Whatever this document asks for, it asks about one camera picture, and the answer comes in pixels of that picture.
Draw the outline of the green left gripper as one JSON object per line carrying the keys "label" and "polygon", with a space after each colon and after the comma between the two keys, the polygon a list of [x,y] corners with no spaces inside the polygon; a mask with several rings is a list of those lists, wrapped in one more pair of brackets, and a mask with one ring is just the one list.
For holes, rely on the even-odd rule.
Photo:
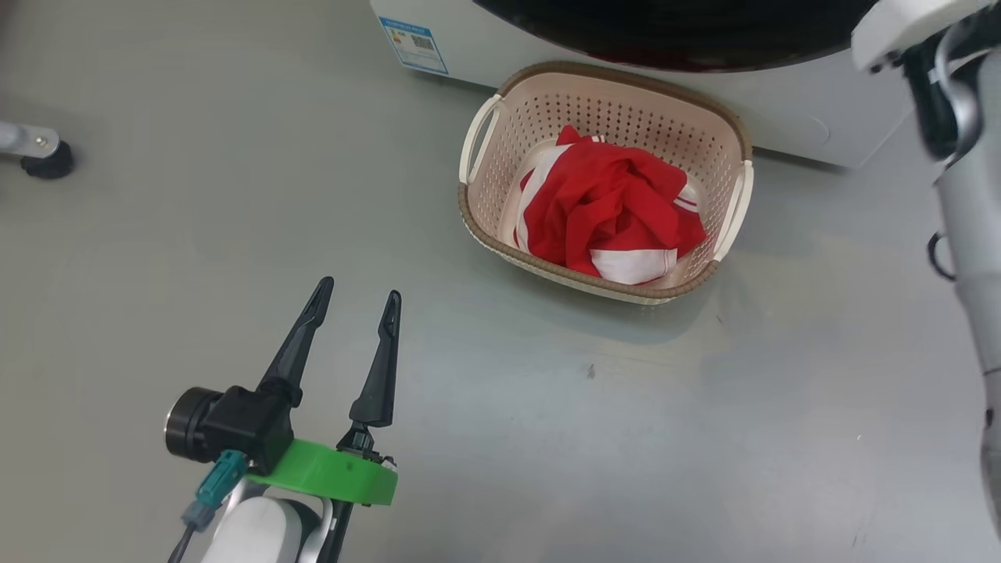
{"label": "green left gripper", "polygon": [[[281,396],[290,407],[301,404],[305,364],[314,334],[325,321],[334,288],[332,277],[318,282],[260,380],[257,392]],[[379,321],[378,349],[361,394],[350,408],[354,424],[373,428],[393,424],[402,313],[403,297],[391,291]],[[250,471],[246,478],[319,499],[365,506],[389,506],[398,484],[396,463],[375,451],[375,440],[366,427],[350,428],[336,446],[294,439],[271,473],[258,475]]]}

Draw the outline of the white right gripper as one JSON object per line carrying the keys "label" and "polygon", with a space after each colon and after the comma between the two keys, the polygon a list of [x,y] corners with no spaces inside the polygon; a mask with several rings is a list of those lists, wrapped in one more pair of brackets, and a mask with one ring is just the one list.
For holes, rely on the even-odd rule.
{"label": "white right gripper", "polygon": [[996,1],[877,1],[851,34],[854,67],[870,70],[884,64],[894,52],[920,44],[930,36]]}

